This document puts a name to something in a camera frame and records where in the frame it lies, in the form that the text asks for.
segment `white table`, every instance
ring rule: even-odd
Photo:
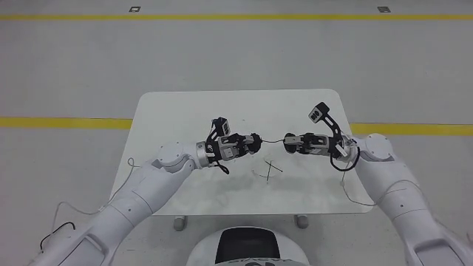
[[[351,134],[340,97],[331,89],[149,92],[138,104],[113,191],[129,173],[129,157],[141,164],[168,142],[203,141],[213,118],[227,118],[231,133],[256,132],[263,140],[282,139],[288,132],[332,135],[324,123],[314,124],[308,118],[312,108],[322,101],[330,107],[330,115],[341,130]],[[264,158],[283,170],[268,182],[252,172],[268,166]],[[342,173],[330,165],[328,158],[291,155],[282,143],[263,143],[254,155],[221,163],[228,167],[229,175],[219,168],[194,171],[156,214],[338,214],[370,210],[345,197],[340,186]],[[345,179],[353,199],[371,203],[355,171],[348,172]]]

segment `floor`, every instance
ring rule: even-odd
[[[471,14],[473,0],[0,0],[2,15]],[[0,116],[132,118],[153,91],[331,88],[351,123],[473,124],[471,21],[0,21]],[[0,264],[26,265],[61,200],[107,201],[126,130],[0,128]],[[473,234],[473,138],[391,136],[438,218]],[[61,211],[58,222],[85,222]],[[313,265],[402,265],[389,220],[367,214],[169,217],[140,224],[114,265],[184,265],[234,225],[276,229]]]

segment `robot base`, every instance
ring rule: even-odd
[[[186,266],[209,266],[244,258],[286,259],[309,264],[304,251],[278,232],[258,227],[234,227],[201,240],[192,250]]]

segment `white cable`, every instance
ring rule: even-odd
[[[132,167],[132,169],[130,170],[130,172],[128,173],[128,177],[126,177],[125,181],[123,182],[123,184],[117,189],[117,191],[112,195],[112,197],[110,197],[110,200],[105,204],[105,205],[102,205],[98,210],[92,212],[92,213],[88,213],[86,211],[81,211],[79,210],[78,208],[76,208],[74,205],[71,205],[70,203],[66,202],[66,201],[62,201],[60,203],[58,203],[58,205],[56,206],[56,211],[54,213],[54,217],[52,218],[52,228],[51,228],[51,234],[50,236],[52,236],[52,233],[54,232],[55,230],[55,223],[56,223],[56,218],[58,217],[58,212],[59,212],[59,208],[61,207],[61,205],[67,205],[69,206],[72,210],[74,211],[77,211],[78,213],[80,214],[83,214],[83,215],[87,215],[87,216],[93,216],[95,214],[98,214],[100,213],[101,211],[104,210],[104,208],[106,206],[108,206],[112,200],[115,198],[115,196],[117,195],[117,193],[125,186],[126,182],[128,182],[128,179],[131,177],[132,175],[132,172],[135,168],[139,168],[140,166],[136,166],[135,165],[135,159],[133,157],[130,157],[127,161],[128,165]]]
[[[385,198],[386,195],[388,195],[389,193],[391,192],[394,192],[394,191],[390,191],[390,189],[398,184],[398,183],[402,183],[402,182],[406,182],[406,183],[411,183],[413,184],[419,191],[420,193],[422,194],[422,197],[424,198],[424,200],[426,201],[426,204],[427,204],[427,207],[430,209],[430,204],[429,204],[429,201],[427,200],[425,194],[422,192],[421,190],[421,187],[419,187],[419,185],[417,185],[416,183],[414,183],[413,181],[411,180],[399,180],[399,181],[396,181],[394,182],[393,184],[389,185],[389,187],[384,191],[383,195],[381,195],[381,197],[378,198],[378,200],[376,200],[373,204],[369,204],[369,203],[362,203],[362,202],[357,202],[356,200],[353,200],[350,198],[350,196],[348,195],[348,192],[347,192],[347,189],[345,189],[345,173],[346,171],[343,172],[343,176],[341,177],[341,182],[340,182],[340,185],[341,187],[343,188],[343,192],[345,193],[345,195],[347,196],[348,200],[353,202],[353,203],[356,203],[356,204],[359,204],[359,205],[364,205],[364,206],[377,206],[379,205]],[[395,190],[395,191],[402,191],[402,190],[406,190],[405,188],[402,188],[402,189],[398,189],[398,190]]]

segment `black cable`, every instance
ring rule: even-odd
[[[357,155],[356,155],[356,158],[355,158],[355,161],[353,162],[352,166],[350,166],[349,168],[339,168],[338,166],[336,166],[335,164],[333,164],[333,155],[330,153],[330,164],[337,170],[337,171],[351,171],[352,169],[354,169],[356,167],[356,164],[358,163],[358,160],[360,159],[360,147],[356,147],[356,150],[358,151]]]
[[[262,140],[263,142],[265,143],[278,143],[278,142],[282,142],[284,139],[281,139],[281,140],[277,140],[277,141],[265,141],[265,140]]]
[[[65,222],[63,225],[59,226],[56,230],[54,230],[51,234],[48,234],[46,235],[42,240],[41,242],[39,243],[39,248],[40,250],[42,251],[43,250],[43,242],[46,240],[46,238],[50,237],[51,235],[53,235],[54,233],[58,232],[59,229],[63,228],[65,225],[67,224],[71,224],[72,225],[72,229],[75,230],[75,225],[74,223],[72,222]]]

